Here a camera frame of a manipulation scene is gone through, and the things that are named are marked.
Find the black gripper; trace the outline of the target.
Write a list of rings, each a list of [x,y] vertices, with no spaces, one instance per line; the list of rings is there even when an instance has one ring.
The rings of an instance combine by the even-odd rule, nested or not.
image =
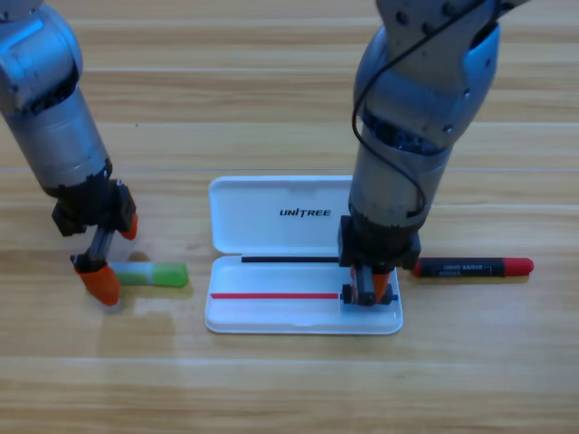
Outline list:
[[[54,192],[57,203],[52,218],[62,236],[96,228],[90,246],[85,252],[72,255],[71,263],[94,298],[105,306],[115,306],[120,301],[120,284],[107,255],[116,232],[126,240],[137,237],[137,207],[130,190],[120,180],[97,174],[75,186],[60,186]]]
[[[338,227],[338,263],[349,268],[352,283],[342,286],[345,305],[358,305],[359,295],[375,295],[375,302],[390,305],[394,291],[390,273],[412,269],[421,252],[419,225],[381,226],[365,217],[344,215]]]

